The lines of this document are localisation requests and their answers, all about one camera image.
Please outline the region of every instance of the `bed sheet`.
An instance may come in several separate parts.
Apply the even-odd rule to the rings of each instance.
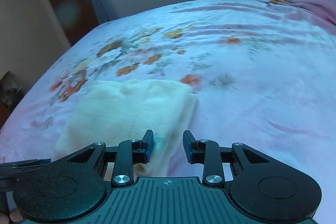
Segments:
[[[100,25],[12,113],[0,162],[52,157],[94,80],[181,81],[199,98],[189,128],[197,139],[243,142],[312,176],[323,192],[315,220],[333,223],[335,23],[335,0],[196,0]],[[167,160],[170,176],[202,176],[182,143]]]

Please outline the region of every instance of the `folded towel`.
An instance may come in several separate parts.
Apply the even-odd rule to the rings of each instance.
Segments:
[[[188,85],[164,80],[96,81],[80,100],[56,144],[53,160],[95,142],[118,146],[154,132],[148,164],[134,166],[134,176],[165,177],[169,159],[182,141],[197,97]],[[111,180],[109,164],[105,180]]]

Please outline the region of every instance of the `pink bed sheet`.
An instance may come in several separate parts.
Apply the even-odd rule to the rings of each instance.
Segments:
[[[198,94],[196,138],[243,142],[309,174],[323,192],[315,220],[333,223],[335,22],[335,0],[196,0],[105,23],[18,105],[0,131],[0,162],[52,157],[94,80],[176,80]],[[202,176],[182,144],[167,160],[170,176]]]

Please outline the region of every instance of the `metal screw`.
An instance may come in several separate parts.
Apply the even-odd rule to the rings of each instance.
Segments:
[[[116,183],[123,184],[129,182],[131,179],[127,175],[118,175],[113,178]]]
[[[218,175],[210,175],[205,178],[205,180],[209,183],[220,183],[222,181],[222,178]]]

